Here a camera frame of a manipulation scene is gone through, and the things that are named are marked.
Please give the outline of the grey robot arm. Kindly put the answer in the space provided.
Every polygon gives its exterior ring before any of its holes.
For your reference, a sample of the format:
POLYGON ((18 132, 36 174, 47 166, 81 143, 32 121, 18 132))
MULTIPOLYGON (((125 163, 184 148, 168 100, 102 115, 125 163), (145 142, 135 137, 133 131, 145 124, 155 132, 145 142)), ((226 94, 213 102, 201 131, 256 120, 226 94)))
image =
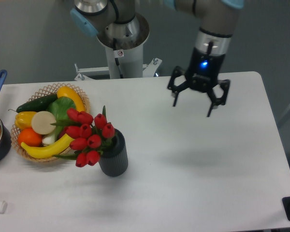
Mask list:
MULTIPOLYGON (((242 0, 166 0, 168 7, 201 20, 187 69, 176 66, 167 88, 174 98, 192 89, 206 93, 210 109, 224 105, 230 80, 218 74, 227 53, 242 0)), ((76 26, 104 46, 112 79, 143 77, 143 45, 149 37, 147 20, 133 0, 76 0, 70 11, 76 26)))

